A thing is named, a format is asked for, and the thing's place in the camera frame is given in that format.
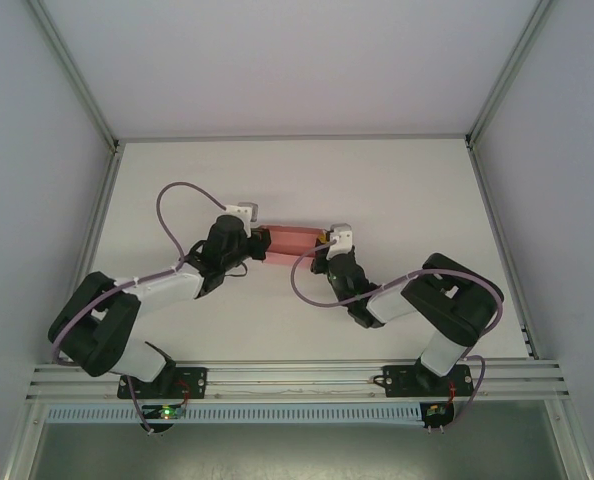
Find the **pink paper box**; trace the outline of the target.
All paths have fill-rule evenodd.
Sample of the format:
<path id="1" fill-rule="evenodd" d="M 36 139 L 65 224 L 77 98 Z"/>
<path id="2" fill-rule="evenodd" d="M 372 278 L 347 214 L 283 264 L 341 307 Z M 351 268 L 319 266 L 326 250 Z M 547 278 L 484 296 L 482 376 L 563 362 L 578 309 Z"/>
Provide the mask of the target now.
<path id="1" fill-rule="evenodd" d="M 325 231 L 319 228 L 262 225 L 270 232 L 271 244 L 263 263 L 291 267 L 305 252 L 314 248 L 317 241 L 325 238 Z"/>

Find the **aluminium frame side rail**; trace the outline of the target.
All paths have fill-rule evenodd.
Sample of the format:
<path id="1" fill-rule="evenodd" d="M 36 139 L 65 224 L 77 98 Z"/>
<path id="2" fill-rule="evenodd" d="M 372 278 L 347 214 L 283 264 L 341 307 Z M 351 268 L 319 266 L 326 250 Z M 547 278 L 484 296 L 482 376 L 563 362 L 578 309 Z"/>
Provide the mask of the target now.
<path id="1" fill-rule="evenodd" d="M 504 274 L 509 285 L 513 305 L 515 307 L 515 311 L 517 312 L 518 322 L 525 336 L 529 356 L 535 360 L 539 360 L 541 358 L 539 342 L 535 338 L 533 332 L 531 312 L 519 282 L 518 272 L 509 248 L 509 243 L 505 235 L 501 217 L 493 199 L 492 187 L 486 178 L 482 162 L 478 156 L 476 145 L 469 136 L 465 138 L 465 144 L 473 172 L 478 183 L 480 195 L 482 197 L 489 223 L 491 225 L 493 236 L 495 238 L 497 250 L 503 265 Z"/>
<path id="2" fill-rule="evenodd" d="M 70 299 L 94 262 L 120 169 L 124 147 L 125 144 L 123 142 L 116 141 L 107 156 L 101 183 L 94 197 L 92 209 L 84 231 L 83 244 L 75 264 L 73 278 L 67 289 L 65 301 Z"/>

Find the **aluminium frame front post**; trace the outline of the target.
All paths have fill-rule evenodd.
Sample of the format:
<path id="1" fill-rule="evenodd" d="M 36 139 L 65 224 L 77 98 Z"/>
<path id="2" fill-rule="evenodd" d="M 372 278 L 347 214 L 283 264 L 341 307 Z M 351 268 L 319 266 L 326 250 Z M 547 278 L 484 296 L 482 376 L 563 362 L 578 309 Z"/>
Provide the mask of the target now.
<path id="1" fill-rule="evenodd" d="M 43 403 L 28 403 L 23 406 L 1 480 L 30 479 L 47 414 L 48 407 Z"/>
<path id="2" fill-rule="evenodd" d="M 546 400 L 545 407 L 568 480 L 594 480 L 594 462 L 572 401 Z"/>

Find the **grey metal sheet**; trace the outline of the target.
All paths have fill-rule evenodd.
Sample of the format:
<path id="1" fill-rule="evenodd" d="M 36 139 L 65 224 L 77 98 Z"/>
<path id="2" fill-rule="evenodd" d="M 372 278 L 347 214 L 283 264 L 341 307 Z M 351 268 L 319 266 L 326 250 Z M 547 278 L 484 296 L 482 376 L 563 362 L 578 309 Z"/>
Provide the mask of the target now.
<path id="1" fill-rule="evenodd" d="M 511 424 L 429 435 L 395 426 L 48 426 L 31 480 L 568 480 L 552 440 Z"/>

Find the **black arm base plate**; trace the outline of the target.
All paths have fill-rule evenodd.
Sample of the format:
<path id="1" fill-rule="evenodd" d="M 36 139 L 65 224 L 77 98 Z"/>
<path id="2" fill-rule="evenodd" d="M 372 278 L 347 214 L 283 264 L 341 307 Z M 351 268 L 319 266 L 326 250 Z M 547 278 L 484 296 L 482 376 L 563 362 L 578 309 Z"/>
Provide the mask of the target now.
<path id="1" fill-rule="evenodd" d="M 137 400 L 203 399 L 208 370 L 204 367 L 165 367 L 153 382 L 132 377 Z"/>
<path id="2" fill-rule="evenodd" d="M 473 393 L 473 377 L 467 365 L 455 365 L 445 376 L 437 376 L 417 365 L 386 365 L 382 368 L 388 398 L 447 398 L 450 387 L 457 397 Z"/>

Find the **aluminium mounting rail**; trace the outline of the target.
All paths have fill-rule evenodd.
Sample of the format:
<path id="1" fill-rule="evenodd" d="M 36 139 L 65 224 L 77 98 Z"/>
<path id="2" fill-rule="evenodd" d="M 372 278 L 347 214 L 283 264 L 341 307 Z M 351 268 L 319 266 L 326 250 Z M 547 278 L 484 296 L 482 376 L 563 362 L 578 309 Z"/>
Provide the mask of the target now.
<path id="1" fill-rule="evenodd" d="M 384 360 L 306 362 L 205 362 L 208 370 L 199 403 L 386 402 L 376 383 Z M 471 359 L 473 395 L 480 401 L 567 399 L 569 387 L 557 361 Z M 80 368 L 38 365 L 26 401 L 41 403 L 116 403 L 118 376 L 90 377 Z"/>

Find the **aluminium frame corner post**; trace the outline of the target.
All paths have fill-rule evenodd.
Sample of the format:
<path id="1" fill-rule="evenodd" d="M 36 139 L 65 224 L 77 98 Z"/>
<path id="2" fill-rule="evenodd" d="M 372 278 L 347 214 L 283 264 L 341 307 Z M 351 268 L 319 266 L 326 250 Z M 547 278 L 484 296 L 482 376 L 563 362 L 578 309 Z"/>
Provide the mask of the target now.
<path id="1" fill-rule="evenodd" d="M 92 122 L 96 132 L 103 139 L 108 150 L 115 154 L 119 140 L 113 132 L 98 102 L 94 98 L 87 81 L 84 78 L 75 58 L 70 51 L 65 38 L 60 32 L 56 21 L 51 15 L 44 0 L 21 0 L 36 23 L 40 34 L 52 51 L 57 65 L 70 84 L 81 107 Z"/>
<path id="2" fill-rule="evenodd" d="M 522 28 L 484 104 L 465 136 L 469 150 L 474 149 L 493 121 L 501 103 L 512 87 L 549 16 L 558 3 L 559 0 L 536 0 L 526 24 Z"/>

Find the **small circuit board green light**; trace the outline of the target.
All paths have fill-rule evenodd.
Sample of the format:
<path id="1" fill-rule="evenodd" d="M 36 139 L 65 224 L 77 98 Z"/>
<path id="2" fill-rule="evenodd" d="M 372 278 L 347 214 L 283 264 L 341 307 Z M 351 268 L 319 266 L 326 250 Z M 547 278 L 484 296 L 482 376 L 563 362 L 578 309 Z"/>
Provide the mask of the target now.
<path id="1" fill-rule="evenodd" d="M 144 405 L 142 411 L 147 420 L 178 420 L 186 413 L 180 405 Z"/>

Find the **aluminium frame back rail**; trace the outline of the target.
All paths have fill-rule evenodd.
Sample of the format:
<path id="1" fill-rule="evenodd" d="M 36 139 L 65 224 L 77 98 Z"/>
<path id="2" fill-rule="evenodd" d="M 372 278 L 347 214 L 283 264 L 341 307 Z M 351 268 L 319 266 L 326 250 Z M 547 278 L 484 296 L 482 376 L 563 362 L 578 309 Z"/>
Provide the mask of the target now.
<path id="1" fill-rule="evenodd" d="M 124 137 L 116 140 L 118 145 L 131 143 L 211 143 L 211 142 L 254 142 L 254 141 L 341 141 L 341 140 L 468 140 L 467 134 L 275 134 L 275 135 L 212 135 L 212 136 L 169 136 L 169 137 Z"/>

